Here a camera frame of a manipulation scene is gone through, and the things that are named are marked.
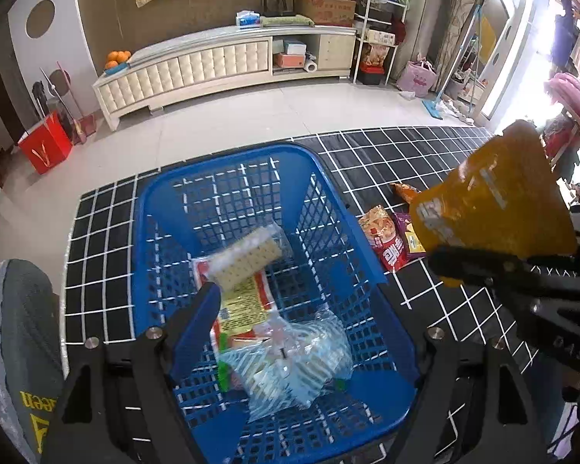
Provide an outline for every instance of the round hole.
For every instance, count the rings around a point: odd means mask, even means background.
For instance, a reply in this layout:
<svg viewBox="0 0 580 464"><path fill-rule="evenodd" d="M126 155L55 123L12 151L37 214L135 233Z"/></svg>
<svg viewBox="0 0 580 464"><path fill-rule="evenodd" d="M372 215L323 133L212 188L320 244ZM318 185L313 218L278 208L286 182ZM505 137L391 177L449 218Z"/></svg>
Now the round hole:
<svg viewBox="0 0 580 464"><path fill-rule="evenodd" d="M26 32L31 38L40 38L43 36L52 22L56 7L52 0L41 0L34 9L32 9L26 19Z"/></svg>
<svg viewBox="0 0 580 464"><path fill-rule="evenodd" d="M67 76L68 82L71 83L71 77L68 75L68 73L66 71L65 71L65 75ZM56 86L56 91L58 92L58 94L60 94L61 96L64 96L68 92L68 84L64 79L64 75L62 74L62 71L54 70L50 74L49 79Z"/></svg>

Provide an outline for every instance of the laundry basket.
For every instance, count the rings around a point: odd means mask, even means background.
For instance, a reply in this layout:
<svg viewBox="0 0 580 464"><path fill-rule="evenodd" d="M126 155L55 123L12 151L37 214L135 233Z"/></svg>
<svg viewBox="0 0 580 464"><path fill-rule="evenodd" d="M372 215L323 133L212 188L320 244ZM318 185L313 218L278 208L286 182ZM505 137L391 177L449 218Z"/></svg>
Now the laundry basket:
<svg viewBox="0 0 580 464"><path fill-rule="evenodd" d="M293 252L266 268L280 314L307 321L326 302L346 327L353 376L310 408L247 423L245 393L221 392L205 344L175 394L209 464L321 462L391 432L415 397L412 342L393 312L375 312L376 322L370 311L375 302L385 308L378 260L317 156L295 144L200 158L147 187L134 236L136 333L189 304L196 294L192 258L272 221Z"/></svg>

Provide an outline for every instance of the brown wall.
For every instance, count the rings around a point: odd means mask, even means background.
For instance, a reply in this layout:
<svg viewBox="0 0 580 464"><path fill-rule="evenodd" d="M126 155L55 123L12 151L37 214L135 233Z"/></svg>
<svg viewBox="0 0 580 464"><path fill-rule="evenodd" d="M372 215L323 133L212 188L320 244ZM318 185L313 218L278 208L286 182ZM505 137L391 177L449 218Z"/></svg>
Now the brown wall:
<svg viewBox="0 0 580 464"><path fill-rule="evenodd" d="M239 10L258 10L260 0L79 0L84 32L100 73L110 51L137 51L169 38L234 24Z"/></svg>

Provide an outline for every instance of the white wall panel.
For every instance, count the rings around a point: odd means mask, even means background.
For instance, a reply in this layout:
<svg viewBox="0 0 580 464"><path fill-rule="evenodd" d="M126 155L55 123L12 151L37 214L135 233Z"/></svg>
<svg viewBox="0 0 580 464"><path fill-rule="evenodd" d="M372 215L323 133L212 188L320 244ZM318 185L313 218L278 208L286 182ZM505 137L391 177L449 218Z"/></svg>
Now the white wall panel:
<svg viewBox="0 0 580 464"><path fill-rule="evenodd" d="M43 68L49 75L57 68L58 61L71 78L72 91L84 111L83 114L90 114L99 109L92 89L97 75L88 50L77 0L51 0L55 7L51 25L39 38L31 38L26 32L26 20L40 1L42 0L17 0L9 10L13 48L28 92L34 82L43 80L39 68ZM48 94L47 84L44 80L43 83ZM66 94L63 98L77 116L78 111L71 96Z"/></svg>

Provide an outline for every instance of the orange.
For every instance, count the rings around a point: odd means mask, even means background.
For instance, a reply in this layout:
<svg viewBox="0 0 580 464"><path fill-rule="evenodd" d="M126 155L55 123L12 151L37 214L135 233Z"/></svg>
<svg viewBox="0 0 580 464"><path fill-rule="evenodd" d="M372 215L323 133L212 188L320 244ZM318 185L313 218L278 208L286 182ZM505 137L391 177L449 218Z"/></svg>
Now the orange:
<svg viewBox="0 0 580 464"><path fill-rule="evenodd" d="M119 52L118 57L116 58L118 64L124 63L127 59L129 59L127 52Z"/></svg>

